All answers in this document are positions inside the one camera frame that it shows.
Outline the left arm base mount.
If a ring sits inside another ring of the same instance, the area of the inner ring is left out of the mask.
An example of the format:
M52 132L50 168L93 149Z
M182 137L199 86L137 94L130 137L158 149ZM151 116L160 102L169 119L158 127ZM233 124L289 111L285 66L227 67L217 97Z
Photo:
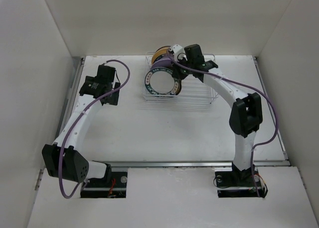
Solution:
M80 191L80 198L118 199L126 198L128 182L128 168L112 168L110 179L90 179L85 182Z

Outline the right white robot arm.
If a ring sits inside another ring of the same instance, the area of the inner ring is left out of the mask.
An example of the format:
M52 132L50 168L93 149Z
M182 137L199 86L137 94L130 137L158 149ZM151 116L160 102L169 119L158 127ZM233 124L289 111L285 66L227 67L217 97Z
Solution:
M224 76L212 60L205 60L198 44L182 47L175 44L169 48L175 66L174 75L184 79L189 74L214 89L231 108L229 126L235 135L235 156L232 170L221 173L228 178L231 187L256 187L254 140L263 121L260 92L247 93L242 84Z

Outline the white plate green rim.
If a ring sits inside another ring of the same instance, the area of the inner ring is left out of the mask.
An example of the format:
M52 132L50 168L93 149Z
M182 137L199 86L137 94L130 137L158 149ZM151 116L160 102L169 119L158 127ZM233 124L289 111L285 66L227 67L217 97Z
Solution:
M155 67L144 78L145 89L154 96L176 96L180 93L181 82L172 76L173 69Z

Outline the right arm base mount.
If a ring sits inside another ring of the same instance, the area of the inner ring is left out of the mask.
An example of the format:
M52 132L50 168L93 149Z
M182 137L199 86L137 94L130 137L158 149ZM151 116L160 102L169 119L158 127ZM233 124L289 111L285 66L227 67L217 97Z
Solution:
M268 194L268 187L256 167L254 172L251 169L215 169L213 184L219 198L265 198Z

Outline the lilac plastic plate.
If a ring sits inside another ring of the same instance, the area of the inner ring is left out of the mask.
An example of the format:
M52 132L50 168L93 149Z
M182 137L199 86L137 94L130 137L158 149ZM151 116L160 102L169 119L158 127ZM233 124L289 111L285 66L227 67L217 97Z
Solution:
M156 62L153 63L153 65L151 66L150 70L152 70L154 68L159 68L159 67L172 69L173 65L172 65L172 60L170 59L170 57L169 56L165 56L165 57L157 60Z

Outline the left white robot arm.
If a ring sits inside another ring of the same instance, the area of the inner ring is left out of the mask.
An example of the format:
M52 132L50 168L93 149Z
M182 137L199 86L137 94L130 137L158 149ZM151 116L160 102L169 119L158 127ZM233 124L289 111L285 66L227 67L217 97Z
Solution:
M95 77L86 76L85 82L79 91L79 97L75 109L66 126L53 144L46 144L42 149L42 156L48 174L58 177L59 155L65 135L71 129L72 124L82 117L72 128L64 146L62 156L62 179L81 183L86 179L94 179L98 185L104 187L110 184L112 175L110 165L101 162L89 161L84 158L80 151L83 148L85 135L93 121L94 116L104 104L117 105L119 92L115 92L84 109L96 98L118 88L121 84L115 82L116 69L114 67L99 65Z

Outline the amber patterned plate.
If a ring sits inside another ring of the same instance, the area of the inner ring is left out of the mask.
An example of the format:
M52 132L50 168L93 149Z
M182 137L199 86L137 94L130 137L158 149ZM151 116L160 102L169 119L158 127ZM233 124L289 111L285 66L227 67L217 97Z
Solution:
M170 46L163 46L163 47L159 48L152 56L151 64L153 65L156 61L165 57L167 55L167 52L169 49L170 49Z

